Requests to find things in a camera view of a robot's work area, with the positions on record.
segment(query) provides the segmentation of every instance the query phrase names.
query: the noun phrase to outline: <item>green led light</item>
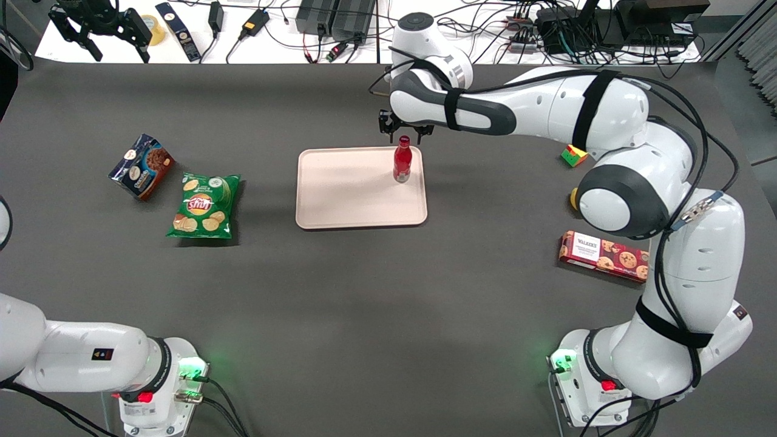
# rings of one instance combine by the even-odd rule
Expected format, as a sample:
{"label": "green led light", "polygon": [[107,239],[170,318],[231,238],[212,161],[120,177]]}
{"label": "green led light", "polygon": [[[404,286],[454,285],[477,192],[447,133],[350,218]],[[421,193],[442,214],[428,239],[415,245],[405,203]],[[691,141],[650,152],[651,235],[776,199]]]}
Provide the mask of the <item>green led light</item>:
{"label": "green led light", "polygon": [[577,358],[577,353],[570,349],[559,349],[550,356],[550,361],[556,365],[556,368],[565,371],[572,369],[572,364]]}
{"label": "green led light", "polygon": [[205,361],[200,357],[183,358],[178,363],[178,373],[190,378],[205,374]]}

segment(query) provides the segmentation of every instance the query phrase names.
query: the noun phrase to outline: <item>red button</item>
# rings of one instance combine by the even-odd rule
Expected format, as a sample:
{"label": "red button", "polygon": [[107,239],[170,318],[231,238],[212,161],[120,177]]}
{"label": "red button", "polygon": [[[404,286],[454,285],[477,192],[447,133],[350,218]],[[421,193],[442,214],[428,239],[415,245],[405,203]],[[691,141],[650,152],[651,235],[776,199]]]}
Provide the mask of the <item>red button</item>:
{"label": "red button", "polygon": [[151,402],[151,399],[154,397],[154,394],[150,391],[145,391],[143,393],[138,394],[138,402],[142,402],[144,404],[148,404]]}
{"label": "red button", "polygon": [[615,385],[615,382],[613,381],[602,381],[601,382],[601,389],[604,391],[610,391],[615,390],[617,386]]}

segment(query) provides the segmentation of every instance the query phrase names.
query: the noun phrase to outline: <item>chips bag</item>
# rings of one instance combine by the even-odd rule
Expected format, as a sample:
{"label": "chips bag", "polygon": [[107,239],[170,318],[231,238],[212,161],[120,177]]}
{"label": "chips bag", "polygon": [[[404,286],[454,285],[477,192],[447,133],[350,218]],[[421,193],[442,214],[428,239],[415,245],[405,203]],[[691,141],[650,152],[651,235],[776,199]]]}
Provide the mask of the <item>chips bag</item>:
{"label": "chips bag", "polygon": [[167,236],[232,238],[229,215],[240,175],[207,177],[183,174],[183,201]]}

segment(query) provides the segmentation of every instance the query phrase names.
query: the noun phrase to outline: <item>rubik's cube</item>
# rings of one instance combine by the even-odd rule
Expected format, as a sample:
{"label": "rubik's cube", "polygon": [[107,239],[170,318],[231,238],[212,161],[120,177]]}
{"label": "rubik's cube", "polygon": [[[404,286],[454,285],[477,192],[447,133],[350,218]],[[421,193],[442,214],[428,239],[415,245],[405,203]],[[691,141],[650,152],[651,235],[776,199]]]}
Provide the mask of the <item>rubik's cube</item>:
{"label": "rubik's cube", "polygon": [[588,157],[588,152],[583,152],[570,144],[563,152],[561,152],[561,157],[564,158],[566,163],[570,166],[577,167],[577,164],[582,163]]}

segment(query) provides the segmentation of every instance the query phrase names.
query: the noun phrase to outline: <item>white table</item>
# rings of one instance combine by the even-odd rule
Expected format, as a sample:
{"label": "white table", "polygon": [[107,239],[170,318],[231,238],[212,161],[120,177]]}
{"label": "white table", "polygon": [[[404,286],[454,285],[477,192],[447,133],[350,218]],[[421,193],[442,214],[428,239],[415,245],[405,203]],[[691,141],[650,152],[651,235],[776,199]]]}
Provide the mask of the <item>white table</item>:
{"label": "white table", "polygon": [[[211,30],[207,25],[207,14],[209,8],[209,2],[207,0],[200,0],[201,3],[188,6],[182,2],[170,2],[172,7],[179,14],[181,20],[186,24],[194,39],[195,44],[199,47],[200,52],[203,51],[211,42]],[[419,2],[414,0],[378,0],[378,11],[381,16],[389,16],[392,19],[402,18],[405,14],[410,12],[419,12],[420,9],[423,12],[430,13],[435,16],[435,19],[439,19],[440,14],[449,11],[460,6],[466,6],[465,3],[454,0],[425,0],[423,2],[423,8],[419,7]],[[576,3],[581,3],[583,0],[572,0]],[[162,25],[162,28],[166,32],[166,37],[160,44],[149,47],[148,53],[151,55],[151,63],[154,64],[188,64],[189,61],[183,53],[178,42],[172,37],[172,34],[164,24],[164,20],[159,16],[154,8],[154,5],[160,3],[161,0],[125,0],[120,3],[122,10],[126,8],[134,8],[141,15],[153,15],[157,17],[157,20]],[[218,41],[207,54],[204,60],[205,64],[224,64],[225,58],[229,49],[235,43],[242,24],[248,19],[255,10],[256,2],[244,2],[241,0],[224,0],[221,2],[224,6],[224,22],[223,31],[219,34]],[[283,12],[289,19],[289,24],[284,24],[283,16],[281,13],[282,0],[262,0],[260,2],[262,6],[268,5],[267,9],[270,14],[270,21],[267,23],[265,29],[262,29],[256,37],[248,37],[244,39],[237,47],[235,52],[229,58],[231,64],[304,64],[307,62],[303,56],[303,50],[301,48],[303,44],[303,35],[297,32],[297,27],[294,24],[294,18],[297,15],[297,6],[300,0],[289,0],[283,7]],[[504,5],[498,4],[496,0],[492,0],[488,5],[483,5],[479,10],[477,5],[468,6],[455,12],[444,14],[444,16],[451,17],[459,21],[460,23],[469,24],[472,22],[475,13],[476,26],[494,20],[502,20],[509,14],[511,14],[511,8],[508,11],[498,12],[500,9],[510,6],[508,3]],[[610,0],[600,0],[601,7],[609,9],[611,5]],[[531,7],[530,16],[536,17],[536,11],[541,8],[540,5],[533,5]],[[370,26],[370,35],[375,35],[375,20],[373,17]],[[391,63],[391,51],[388,49],[390,40],[392,39],[393,30],[391,26],[396,24],[396,21],[389,21],[386,18],[379,19],[378,27],[381,32],[380,43],[380,62],[382,64]],[[494,34],[499,33],[500,26],[503,24],[493,23],[488,27],[489,31],[493,33],[482,33],[478,36],[474,36],[472,33],[456,33],[452,29],[441,27],[443,34],[445,34],[454,44],[461,48],[464,52],[472,52],[472,60],[474,61],[478,56],[485,51],[482,57],[480,57],[478,64],[492,64],[495,59],[498,60],[504,51],[505,46],[501,45],[502,41],[497,41],[489,47],[489,44],[494,39]],[[273,37],[283,44],[292,47],[285,47],[279,44],[273,39]],[[119,40],[116,37],[95,36],[91,38],[94,40],[97,47],[103,52],[103,63],[115,63],[115,64],[137,64],[141,63],[141,59],[134,47],[130,44]],[[317,51],[317,37],[308,35],[305,38],[306,45],[311,51],[312,56],[315,57]],[[330,48],[334,47],[331,38],[324,39],[324,46],[321,53],[322,62],[326,63],[324,56]],[[369,38],[369,41],[363,46],[359,47],[359,50],[354,55],[351,63],[369,64],[378,61],[377,51],[378,44],[374,37]],[[629,51],[635,53],[645,53],[645,47],[630,47]],[[660,55],[666,49],[660,49],[658,54]],[[336,63],[343,63],[347,58],[348,51],[335,60]],[[52,23],[49,23],[46,33],[38,46],[38,50],[35,55],[39,58],[51,59],[54,61],[62,62],[95,62],[92,56],[86,50],[83,50],[76,43],[68,43],[64,41],[54,27]],[[553,55],[553,58],[548,58],[544,52],[536,51],[533,53],[513,54],[506,53],[501,58],[501,64],[559,64],[565,63],[570,59],[568,55]],[[598,60],[600,62],[606,62],[610,59],[608,55],[599,55]],[[683,61],[696,61],[699,59],[699,50],[694,44],[691,44],[688,49],[679,56],[672,59],[673,63]],[[662,63],[667,63],[665,57],[660,57]],[[611,61],[612,64],[638,64],[643,59],[624,54],[619,56],[617,60]]]}

